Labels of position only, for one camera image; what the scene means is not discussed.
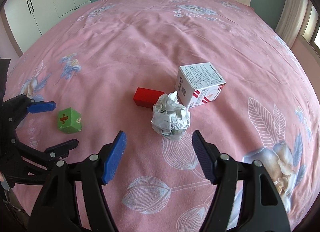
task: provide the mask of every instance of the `metal screw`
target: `metal screw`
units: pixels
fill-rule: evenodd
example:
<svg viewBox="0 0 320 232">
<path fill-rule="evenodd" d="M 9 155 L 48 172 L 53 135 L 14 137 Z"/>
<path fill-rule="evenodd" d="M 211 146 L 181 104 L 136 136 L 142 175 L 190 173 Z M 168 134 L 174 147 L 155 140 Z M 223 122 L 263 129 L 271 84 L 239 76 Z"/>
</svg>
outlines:
<svg viewBox="0 0 320 232">
<path fill-rule="evenodd" d="M 223 154 L 220 155 L 220 158 L 223 159 L 223 160 L 229 160 L 230 156 L 225 154 L 225 153 L 223 153 Z"/>
<path fill-rule="evenodd" d="M 63 160 L 60 160 L 57 162 L 57 166 L 58 167 L 62 167 L 64 165 L 64 161 Z"/>
<path fill-rule="evenodd" d="M 258 166 L 258 167 L 262 166 L 262 162 L 257 160 L 257 159 L 253 163 L 254 163 L 255 166 Z"/>
<path fill-rule="evenodd" d="M 98 158 L 99 158 L 99 156 L 98 156 L 97 154 L 90 155 L 90 157 L 89 157 L 89 159 L 90 159 L 91 161 L 95 161 L 95 160 L 97 160 Z"/>
</svg>

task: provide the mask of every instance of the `pink wall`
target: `pink wall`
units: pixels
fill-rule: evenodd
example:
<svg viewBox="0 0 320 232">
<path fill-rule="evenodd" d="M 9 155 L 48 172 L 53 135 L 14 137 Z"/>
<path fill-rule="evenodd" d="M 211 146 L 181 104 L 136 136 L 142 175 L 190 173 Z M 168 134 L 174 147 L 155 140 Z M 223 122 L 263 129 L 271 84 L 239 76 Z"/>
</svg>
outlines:
<svg viewBox="0 0 320 232">
<path fill-rule="evenodd" d="M 320 57 L 301 36 L 296 38 L 291 50 L 308 76 L 318 100 L 320 101 Z"/>
<path fill-rule="evenodd" d="M 11 59 L 9 71 L 15 66 L 19 60 L 17 52 L 14 50 L 7 33 L 5 32 L 2 19 L 0 17 L 0 57 L 3 59 Z"/>
</svg>

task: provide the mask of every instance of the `green wooden block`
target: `green wooden block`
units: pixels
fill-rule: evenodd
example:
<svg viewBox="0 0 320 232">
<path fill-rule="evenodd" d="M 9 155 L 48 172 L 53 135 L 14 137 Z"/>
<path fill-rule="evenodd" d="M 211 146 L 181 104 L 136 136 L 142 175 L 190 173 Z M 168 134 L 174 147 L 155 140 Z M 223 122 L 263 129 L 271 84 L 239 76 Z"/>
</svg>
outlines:
<svg viewBox="0 0 320 232">
<path fill-rule="evenodd" d="M 64 133 L 81 131 L 81 114 L 71 107 L 60 111 L 58 114 L 58 129 Z"/>
</svg>

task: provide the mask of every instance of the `bedspread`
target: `bedspread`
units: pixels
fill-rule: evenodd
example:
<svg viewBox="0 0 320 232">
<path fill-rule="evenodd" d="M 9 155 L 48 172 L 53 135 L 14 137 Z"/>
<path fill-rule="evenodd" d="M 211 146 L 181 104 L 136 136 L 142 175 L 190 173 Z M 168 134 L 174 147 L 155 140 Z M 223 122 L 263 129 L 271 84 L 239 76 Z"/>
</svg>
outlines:
<svg viewBox="0 0 320 232">
<path fill-rule="evenodd" d="M 226 80 L 214 102 L 190 109 L 180 141 L 158 135 L 152 111 L 133 101 L 137 87 L 174 91 L 180 65 L 211 62 Z M 205 179 L 191 135 L 237 161 L 259 159 L 281 195 L 292 229 L 320 190 L 320 106 L 299 62 L 252 8 L 231 0 L 99 0 L 42 36 L 9 74 L 9 99 L 27 93 L 55 101 L 53 112 L 28 115 L 17 133 L 45 150 L 76 138 L 67 163 L 82 161 L 119 130 L 127 148 L 103 187 L 119 231 L 197 232 L 215 187 Z M 82 131 L 57 129 L 58 111 L 82 113 Z M 40 186 L 16 184 L 30 214 Z M 241 202 L 237 189 L 229 227 Z M 88 228 L 81 184 L 79 211 Z"/>
</svg>

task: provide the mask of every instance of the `red block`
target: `red block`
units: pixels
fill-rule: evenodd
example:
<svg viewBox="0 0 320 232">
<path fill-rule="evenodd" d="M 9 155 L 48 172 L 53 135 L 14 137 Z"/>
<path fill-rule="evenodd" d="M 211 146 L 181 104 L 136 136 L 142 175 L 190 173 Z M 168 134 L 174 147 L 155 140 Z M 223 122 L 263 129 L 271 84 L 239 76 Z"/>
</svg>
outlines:
<svg viewBox="0 0 320 232">
<path fill-rule="evenodd" d="M 159 96 L 163 94 L 164 92 L 161 91 L 138 87 L 133 100 L 138 106 L 152 109 L 153 105 L 158 101 Z"/>
</svg>

